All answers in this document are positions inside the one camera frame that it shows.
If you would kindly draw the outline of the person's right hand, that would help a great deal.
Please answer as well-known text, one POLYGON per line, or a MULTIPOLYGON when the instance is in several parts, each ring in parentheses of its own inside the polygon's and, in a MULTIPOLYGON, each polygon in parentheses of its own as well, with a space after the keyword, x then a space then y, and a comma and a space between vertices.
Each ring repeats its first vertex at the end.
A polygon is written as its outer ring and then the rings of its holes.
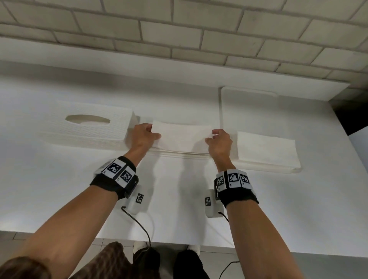
POLYGON ((223 129, 212 130, 212 138, 215 139, 214 146, 208 146, 209 155, 212 157, 218 172, 236 169, 230 159, 232 139, 223 129))

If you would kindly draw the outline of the person's left hand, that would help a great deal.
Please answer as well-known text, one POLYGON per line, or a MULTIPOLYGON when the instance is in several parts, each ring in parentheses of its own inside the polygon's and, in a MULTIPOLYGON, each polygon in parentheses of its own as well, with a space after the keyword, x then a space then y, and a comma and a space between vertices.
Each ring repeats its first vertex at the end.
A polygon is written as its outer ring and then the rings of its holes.
POLYGON ((133 129, 131 148, 124 157, 129 159, 136 167, 154 144, 154 142, 148 142, 145 138, 145 133, 152 133, 151 128, 152 124, 142 123, 135 125, 133 129))

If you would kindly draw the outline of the white paper napkin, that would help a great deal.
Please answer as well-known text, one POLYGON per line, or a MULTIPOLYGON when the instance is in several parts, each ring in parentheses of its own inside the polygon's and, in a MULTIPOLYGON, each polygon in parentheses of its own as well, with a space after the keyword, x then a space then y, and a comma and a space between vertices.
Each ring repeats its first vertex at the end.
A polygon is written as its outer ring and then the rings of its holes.
POLYGON ((206 138, 212 137, 210 125, 183 125, 153 121, 152 133, 161 137, 153 144, 154 148, 168 152, 208 154, 206 138))

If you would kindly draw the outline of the person's left forearm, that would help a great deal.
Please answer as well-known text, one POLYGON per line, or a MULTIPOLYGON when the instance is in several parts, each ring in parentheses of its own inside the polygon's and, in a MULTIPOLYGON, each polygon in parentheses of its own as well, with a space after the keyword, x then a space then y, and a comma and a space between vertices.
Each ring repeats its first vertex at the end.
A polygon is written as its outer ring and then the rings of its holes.
POLYGON ((13 258, 42 263, 52 279, 66 279, 87 252, 118 201, 116 192, 90 185, 51 216, 13 258))

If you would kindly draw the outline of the person's right forearm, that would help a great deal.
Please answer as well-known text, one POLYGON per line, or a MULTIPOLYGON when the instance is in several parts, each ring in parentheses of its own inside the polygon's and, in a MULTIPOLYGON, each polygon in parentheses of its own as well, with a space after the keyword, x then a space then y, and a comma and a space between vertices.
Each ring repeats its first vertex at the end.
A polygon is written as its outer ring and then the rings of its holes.
POLYGON ((245 279, 304 279, 293 254, 255 201, 233 201, 226 210, 245 279))

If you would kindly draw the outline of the stack of unfolded white napkins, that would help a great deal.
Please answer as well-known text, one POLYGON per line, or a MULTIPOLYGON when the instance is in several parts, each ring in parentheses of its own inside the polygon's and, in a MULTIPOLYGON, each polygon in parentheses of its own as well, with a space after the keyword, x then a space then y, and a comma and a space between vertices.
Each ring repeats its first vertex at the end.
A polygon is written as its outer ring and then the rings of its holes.
POLYGON ((152 147, 148 151, 148 154, 155 154, 159 156, 173 157, 173 158, 187 158, 187 159, 211 159, 208 153, 208 148, 204 147, 202 144, 194 145, 190 148, 158 148, 152 147))

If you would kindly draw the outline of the white rectangular tray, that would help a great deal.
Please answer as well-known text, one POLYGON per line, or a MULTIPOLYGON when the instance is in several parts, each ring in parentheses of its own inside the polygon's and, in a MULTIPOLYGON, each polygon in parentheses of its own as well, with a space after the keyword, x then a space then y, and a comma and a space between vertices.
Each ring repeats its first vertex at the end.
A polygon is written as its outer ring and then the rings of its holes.
POLYGON ((233 140, 230 158, 238 169, 236 159, 237 132, 295 140, 290 131, 287 113, 274 92, 224 86, 219 92, 220 127, 233 140))

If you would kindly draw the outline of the black right wristband with markers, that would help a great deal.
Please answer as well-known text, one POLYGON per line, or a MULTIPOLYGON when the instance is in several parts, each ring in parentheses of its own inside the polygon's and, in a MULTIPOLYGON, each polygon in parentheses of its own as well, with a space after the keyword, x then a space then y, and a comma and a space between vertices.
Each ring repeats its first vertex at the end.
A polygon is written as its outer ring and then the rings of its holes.
POLYGON ((225 208, 234 201, 252 200, 259 204, 248 174, 239 169, 221 171, 214 179, 215 196, 225 208))

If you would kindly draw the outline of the black wristband with markers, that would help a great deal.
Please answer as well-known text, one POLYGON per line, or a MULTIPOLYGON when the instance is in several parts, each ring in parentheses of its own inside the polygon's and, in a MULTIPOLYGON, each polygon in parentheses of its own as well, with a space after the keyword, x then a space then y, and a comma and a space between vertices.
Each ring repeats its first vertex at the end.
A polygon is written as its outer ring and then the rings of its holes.
POLYGON ((225 208, 234 201, 252 200, 259 204, 248 174, 239 169, 221 171, 214 179, 215 196, 225 208))
POLYGON ((129 198, 138 182, 136 166, 125 156, 120 156, 109 160, 96 170, 90 185, 114 192, 120 200, 129 198))

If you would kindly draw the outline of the black left wristband with markers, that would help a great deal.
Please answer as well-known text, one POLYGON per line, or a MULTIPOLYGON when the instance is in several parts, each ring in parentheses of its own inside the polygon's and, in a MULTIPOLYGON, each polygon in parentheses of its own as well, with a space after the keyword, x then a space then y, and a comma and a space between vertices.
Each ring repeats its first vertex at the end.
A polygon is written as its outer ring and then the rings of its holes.
POLYGON ((125 156, 120 156, 109 160, 96 170, 90 185, 114 192, 120 200, 129 198, 138 182, 136 166, 125 156))

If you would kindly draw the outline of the stack of folded white napkins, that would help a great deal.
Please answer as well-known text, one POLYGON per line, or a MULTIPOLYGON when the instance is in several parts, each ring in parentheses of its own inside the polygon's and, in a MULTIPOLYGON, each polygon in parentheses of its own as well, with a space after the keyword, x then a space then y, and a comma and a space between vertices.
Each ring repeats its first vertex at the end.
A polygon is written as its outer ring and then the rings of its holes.
POLYGON ((238 131, 236 142, 236 161, 244 169, 275 173, 301 172, 295 140, 238 131))

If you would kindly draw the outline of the white perforated tissue box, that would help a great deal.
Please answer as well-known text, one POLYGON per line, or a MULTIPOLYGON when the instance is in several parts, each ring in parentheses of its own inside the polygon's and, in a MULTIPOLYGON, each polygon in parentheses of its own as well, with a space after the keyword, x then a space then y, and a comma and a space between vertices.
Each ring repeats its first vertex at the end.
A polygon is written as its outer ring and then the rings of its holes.
POLYGON ((68 147, 128 150, 139 123, 132 109, 57 101, 40 126, 45 142, 68 147))

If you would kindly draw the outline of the person's black trousers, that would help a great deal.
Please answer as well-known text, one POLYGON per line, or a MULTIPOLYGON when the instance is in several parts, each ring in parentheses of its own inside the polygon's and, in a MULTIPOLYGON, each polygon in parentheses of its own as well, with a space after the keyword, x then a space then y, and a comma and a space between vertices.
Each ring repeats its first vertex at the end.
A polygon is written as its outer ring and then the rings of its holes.
MULTIPOLYGON (((162 279, 160 276, 161 257, 153 247, 140 249, 133 256, 130 279, 162 279)), ((172 279, 210 279, 203 268, 199 255, 190 249, 177 254, 172 279)))

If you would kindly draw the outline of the person's brown patterned garment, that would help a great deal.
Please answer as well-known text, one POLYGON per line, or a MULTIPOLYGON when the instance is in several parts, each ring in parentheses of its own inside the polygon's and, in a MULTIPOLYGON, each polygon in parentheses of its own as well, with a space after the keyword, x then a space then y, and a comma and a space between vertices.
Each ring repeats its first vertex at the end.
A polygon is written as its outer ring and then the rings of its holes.
POLYGON ((112 242, 69 279, 130 279, 131 267, 123 245, 112 242))

